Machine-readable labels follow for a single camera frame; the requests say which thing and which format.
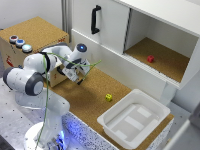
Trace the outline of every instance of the cardboard box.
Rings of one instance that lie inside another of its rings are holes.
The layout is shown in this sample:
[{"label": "cardboard box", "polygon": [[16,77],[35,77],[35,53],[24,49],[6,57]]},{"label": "cardboard box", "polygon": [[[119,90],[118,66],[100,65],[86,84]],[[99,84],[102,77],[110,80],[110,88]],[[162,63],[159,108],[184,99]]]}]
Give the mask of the cardboard box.
[{"label": "cardboard box", "polygon": [[[10,44],[9,37],[17,35],[32,46],[32,53],[25,54],[15,45]],[[27,20],[12,27],[0,31],[0,51],[5,69],[8,67],[23,67],[23,61],[28,55],[38,53],[44,47],[65,42],[69,44],[69,35],[61,29],[53,26],[40,17]],[[59,74],[57,68],[49,73],[50,86],[53,87],[67,77]]]}]

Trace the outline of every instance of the door handle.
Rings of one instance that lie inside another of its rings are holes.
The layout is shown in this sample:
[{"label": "door handle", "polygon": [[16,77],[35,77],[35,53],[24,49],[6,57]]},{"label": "door handle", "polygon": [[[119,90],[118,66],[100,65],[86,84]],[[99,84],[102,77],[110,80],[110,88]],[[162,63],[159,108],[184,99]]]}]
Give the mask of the door handle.
[{"label": "door handle", "polygon": [[100,30],[96,28],[96,12],[101,10],[101,7],[96,5],[96,8],[92,10],[92,23],[91,23],[91,31],[92,34],[98,33]]}]

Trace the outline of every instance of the green wire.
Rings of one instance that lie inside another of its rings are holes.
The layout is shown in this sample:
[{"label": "green wire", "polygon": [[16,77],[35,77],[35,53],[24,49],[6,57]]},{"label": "green wire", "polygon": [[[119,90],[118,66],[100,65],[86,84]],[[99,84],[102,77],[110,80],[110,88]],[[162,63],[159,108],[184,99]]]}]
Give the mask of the green wire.
[{"label": "green wire", "polygon": [[[47,82],[47,99],[46,99],[46,109],[45,109],[45,116],[44,116],[44,123],[45,123],[45,120],[46,120],[46,116],[47,116],[47,106],[48,106],[48,95],[49,95],[49,84],[48,84],[48,78],[47,78],[47,70],[46,70],[46,62],[45,62],[45,56],[43,57],[43,61],[44,61],[44,69],[45,69],[45,74],[46,74],[46,82]],[[42,129],[41,129],[41,132],[40,132],[40,135],[39,135],[39,138],[38,138],[38,141],[37,141],[37,145],[35,147],[35,150],[37,149],[37,146],[38,146],[38,143],[40,141],[40,137],[42,135],[42,131],[43,131],[43,128],[44,128],[44,123],[43,123],[43,126],[42,126]]]},{"label": "green wire", "polygon": [[[94,63],[94,64],[91,64],[91,65],[80,65],[80,64],[76,64],[76,63],[73,63],[57,54],[54,54],[54,53],[47,53],[47,54],[53,54],[53,55],[56,55],[57,57],[60,57],[62,58],[63,60],[73,64],[73,65],[77,65],[77,66],[83,66],[83,67],[86,67],[86,66],[92,66],[92,68],[86,73],[86,75],[83,77],[82,80],[85,80],[86,76],[89,74],[89,72],[97,65],[101,62],[101,60],[99,60],[97,63]],[[49,95],[49,84],[48,84],[48,78],[47,78],[47,70],[46,70],[46,62],[45,62],[45,56],[43,57],[43,61],[44,61],[44,69],[45,69],[45,74],[46,74],[46,82],[47,82],[47,99],[46,99],[46,109],[45,109],[45,116],[44,116],[44,123],[46,121],[46,115],[47,115],[47,106],[48,106],[48,95]],[[41,132],[40,132],[40,135],[39,135],[39,138],[38,138],[38,141],[37,141],[37,144],[36,144],[36,147],[35,147],[35,150],[37,149],[37,146],[38,146],[38,143],[40,141],[40,137],[42,135],[42,132],[43,132],[43,128],[44,128],[44,123],[43,123],[43,126],[42,126],[42,129],[41,129]]]}]

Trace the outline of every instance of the yellow toy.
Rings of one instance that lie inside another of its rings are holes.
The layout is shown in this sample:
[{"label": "yellow toy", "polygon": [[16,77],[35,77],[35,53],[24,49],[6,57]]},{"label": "yellow toy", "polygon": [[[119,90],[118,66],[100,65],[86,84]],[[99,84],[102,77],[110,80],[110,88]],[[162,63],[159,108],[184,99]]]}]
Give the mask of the yellow toy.
[{"label": "yellow toy", "polygon": [[106,94],[106,100],[110,102],[112,100],[112,95],[111,94]]}]

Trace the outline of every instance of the empty white tray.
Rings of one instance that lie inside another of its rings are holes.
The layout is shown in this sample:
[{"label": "empty white tray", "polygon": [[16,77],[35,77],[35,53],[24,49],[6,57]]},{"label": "empty white tray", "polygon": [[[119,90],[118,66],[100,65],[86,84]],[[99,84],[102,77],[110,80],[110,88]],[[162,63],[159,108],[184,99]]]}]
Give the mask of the empty white tray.
[{"label": "empty white tray", "polygon": [[122,147],[136,149],[169,113],[169,108],[135,89],[97,121],[105,133]]}]

